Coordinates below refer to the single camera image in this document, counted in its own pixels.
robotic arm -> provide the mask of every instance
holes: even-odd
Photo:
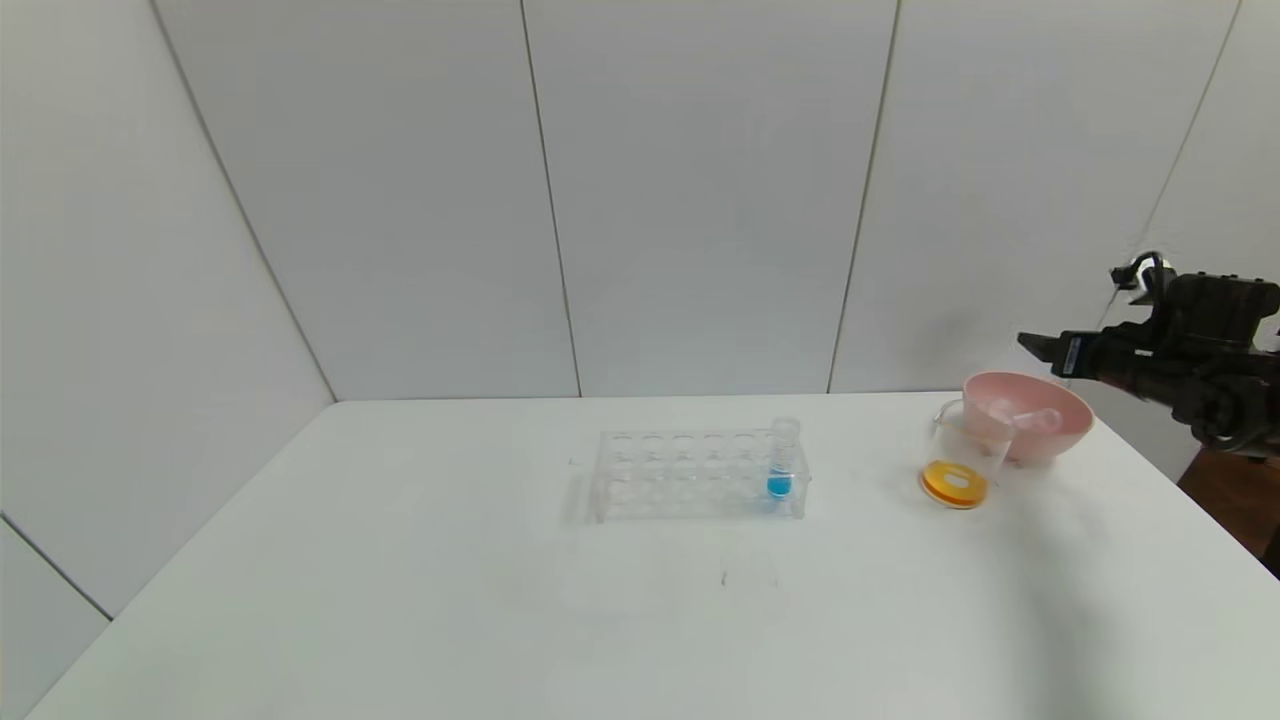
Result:
[[[1158,252],[1111,270],[1117,290],[1142,290],[1143,323],[1018,343],[1060,378],[1101,380],[1172,409],[1204,447],[1280,455],[1280,352],[1253,347],[1258,323],[1280,310],[1280,286],[1236,275],[1179,275]]]

